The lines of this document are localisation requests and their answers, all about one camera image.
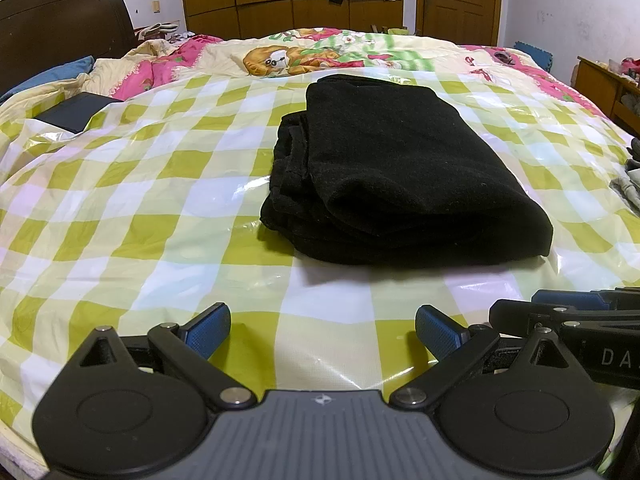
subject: blue textured pad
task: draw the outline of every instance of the blue textured pad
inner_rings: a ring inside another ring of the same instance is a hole
[[[578,310],[609,310],[609,303],[606,303],[596,292],[539,290],[531,298],[531,303],[567,305]]]
[[[441,361],[468,341],[468,331],[431,305],[415,313],[415,333],[434,357]]]
[[[225,304],[220,305],[198,320],[186,331],[185,344],[201,357],[209,359],[231,330],[231,312]]]
[[[521,41],[517,41],[513,47],[517,50],[523,51],[525,54],[529,54],[540,68],[547,72],[551,72],[551,65],[554,62],[554,56],[550,52],[527,43],[522,43]]]

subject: bed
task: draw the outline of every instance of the bed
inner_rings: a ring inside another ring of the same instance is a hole
[[[487,321],[495,300],[539,288],[640,285],[640,219],[609,189],[630,137],[526,54],[316,28],[209,40],[187,63],[175,51],[150,56],[152,74],[174,57],[169,81],[143,84],[78,136],[33,119],[78,81],[0,106],[0,438],[32,478],[44,471],[34,406],[97,325],[136,335],[225,301],[231,336],[211,361],[252,390],[387,396],[433,363],[414,332],[424,303],[470,324]],[[280,118],[332,73],[428,86],[456,107],[548,213],[550,256],[336,266],[265,229]],[[632,397],[610,393],[623,420]]]

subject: blue pillow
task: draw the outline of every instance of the blue pillow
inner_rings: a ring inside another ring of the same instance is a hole
[[[38,75],[27,79],[24,83],[20,83],[18,86],[11,88],[11,90],[0,97],[0,105],[12,95],[22,92],[23,90],[28,90],[29,88],[33,88],[34,86],[44,85],[44,83],[51,83],[53,81],[60,81],[62,79],[75,79],[81,73],[88,74],[94,68],[94,64],[94,57],[87,56],[82,59],[78,59],[77,61],[72,61],[71,63],[49,68],[49,70],[40,72]]]

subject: blue gripper pad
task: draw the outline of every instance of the blue gripper pad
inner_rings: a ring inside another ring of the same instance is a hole
[[[469,330],[431,305],[423,305],[415,313],[415,333],[438,361],[470,338]]]
[[[572,306],[578,310],[609,310],[609,303],[597,292],[573,292],[570,290],[539,290],[531,303],[547,303]]]
[[[224,303],[216,303],[180,327],[178,335],[201,357],[209,359],[231,330],[231,312]]]

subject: metal screw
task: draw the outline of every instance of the metal screw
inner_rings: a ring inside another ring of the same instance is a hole
[[[251,399],[251,392],[246,388],[233,386],[220,392],[220,399],[227,404],[243,404]]]
[[[396,393],[396,400],[404,406],[415,406],[427,400],[427,394],[420,388],[403,388]]]

